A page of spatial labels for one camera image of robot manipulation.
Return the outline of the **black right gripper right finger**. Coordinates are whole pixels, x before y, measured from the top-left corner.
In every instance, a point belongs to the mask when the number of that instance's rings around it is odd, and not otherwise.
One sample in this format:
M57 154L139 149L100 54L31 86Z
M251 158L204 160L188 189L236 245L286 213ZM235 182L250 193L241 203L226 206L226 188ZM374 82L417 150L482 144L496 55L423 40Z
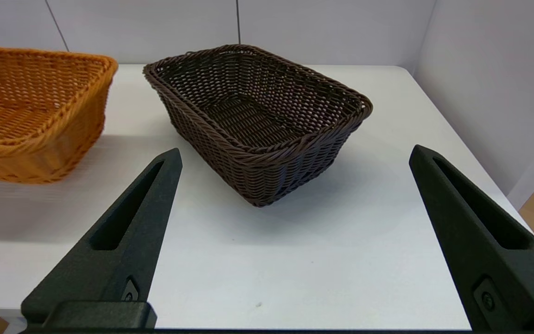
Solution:
M409 167L472 330L534 331L534 235L434 150Z

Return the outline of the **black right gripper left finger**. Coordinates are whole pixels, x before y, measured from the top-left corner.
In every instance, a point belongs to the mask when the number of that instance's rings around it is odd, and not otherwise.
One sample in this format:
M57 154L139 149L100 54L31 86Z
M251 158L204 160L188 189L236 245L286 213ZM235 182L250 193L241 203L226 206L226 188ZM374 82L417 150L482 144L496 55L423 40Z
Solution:
M182 167L177 148L146 166L24 299L28 323L62 302L147 300Z

